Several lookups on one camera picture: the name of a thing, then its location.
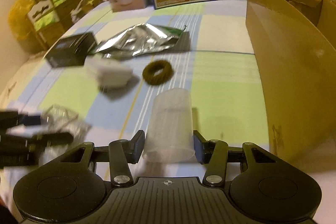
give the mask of brown ring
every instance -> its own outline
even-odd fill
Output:
[[[166,60],[149,63],[142,72],[142,77],[149,85],[161,85],[167,82],[174,74],[171,64]]]

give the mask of crumpled plastic wrapper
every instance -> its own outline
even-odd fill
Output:
[[[69,145],[47,147],[40,158],[39,165],[48,163],[77,145],[84,142],[91,125],[79,118],[78,113],[62,106],[53,105],[42,113],[49,132],[69,132],[73,142]]]
[[[137,24],[102,41],[89,54],[102,53],[106,58],[124,59],[160,52],[174,47],[185,28],[181,30],[149,23]]]

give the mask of table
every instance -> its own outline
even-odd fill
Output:
[[[96,82],[83,67],[52,69],[42,60],[12,95],[8,108],[38,112],[53,104],[79,113],[92,125],[86,141],[106,146],[113,140],[131,139],[146,131],[153,99],[174,87],[190,90],[194,127],[206,139],[220,139],[230,146],[254,142],[268,150],[268,128],[260,76],[253,48],[245,27],[246,0],[218,0],[154,10],[147,7],[112,13],[103,3],[83,17],[65,34],[92,31],[98,42],[138,23],[182,28],[185,52],[162,52],[128,61],[135,77],[125,89],[99,92]],[[152,60],[171,62],[175,74],[161,86],[149,86],[142,80],[144,67]],[[25,130],[34,132],[36,128]],[[229,167],[227,179],[238,174]],[[199,176],[205,167],[188,162],[162,165],[144,162],[131,166],[133,175],[159,177]],[[11,187],[28,172],[27,168],[5,171]],[[108,164],[97,165],[97,174],[109,180]]]

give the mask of plastic cup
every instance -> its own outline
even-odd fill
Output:
[[[194,154],[189,91],[167,90],[154,99],[142,157],[150,162],[174,163]]]

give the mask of black box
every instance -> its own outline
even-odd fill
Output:
[[[61,38],[47,53],[53,68],[83,66],[89,50],[97,46],[92,32]]]

